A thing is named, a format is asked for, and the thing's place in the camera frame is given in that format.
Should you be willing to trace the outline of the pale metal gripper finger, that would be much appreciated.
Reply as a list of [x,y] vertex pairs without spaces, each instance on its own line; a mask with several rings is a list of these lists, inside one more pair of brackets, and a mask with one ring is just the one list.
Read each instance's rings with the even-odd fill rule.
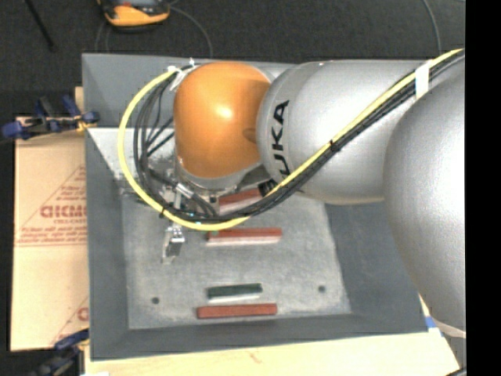
[[173,261],[174,256],[171,251],[171,239],[173,237],[173,228],[168,226],[164,231],[164,240],[162,245],[162,264],[170,264]]
[[186,242],[186,238],[182,232],[181,228],[174,228],[172,232],[172,256],[179,256],[183,244]]

